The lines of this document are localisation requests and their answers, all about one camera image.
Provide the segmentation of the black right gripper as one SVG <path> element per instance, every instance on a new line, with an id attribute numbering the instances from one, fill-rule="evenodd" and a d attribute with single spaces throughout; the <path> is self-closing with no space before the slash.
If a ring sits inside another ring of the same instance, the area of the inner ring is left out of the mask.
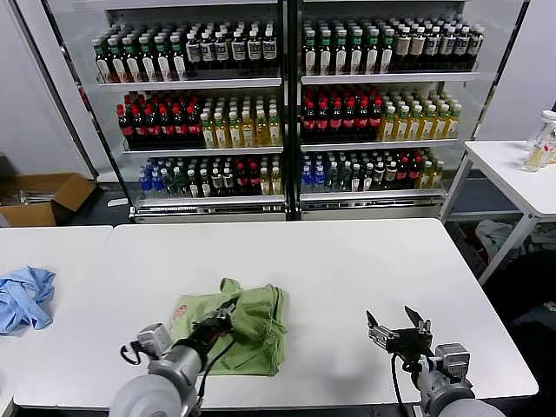
<path id="1" fill-rule="evenodd" d="M 381 348 L 386 348 L 388 344 L 388 352 L 397 354 L 404 361 L 418 361 L 421 356 L 432 357 L 431 321 L 423 319 L 409 306 L 405 306 L 404 310 L 413 326 L 394 331 L 380 325 L 367 310 L 368 338 Z"/>

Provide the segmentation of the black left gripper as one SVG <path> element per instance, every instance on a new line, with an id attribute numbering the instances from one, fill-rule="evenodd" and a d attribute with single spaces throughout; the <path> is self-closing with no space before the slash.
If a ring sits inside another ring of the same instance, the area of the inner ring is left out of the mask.
<path id="1" fill-rule="evenodd" d="M 225 301 L 216 311 L 204 315 L 193 323 L 193 339 L 206 346 L 213 346 L 223 334 L 232 331 L 232 320 L 237 300 Z"/>

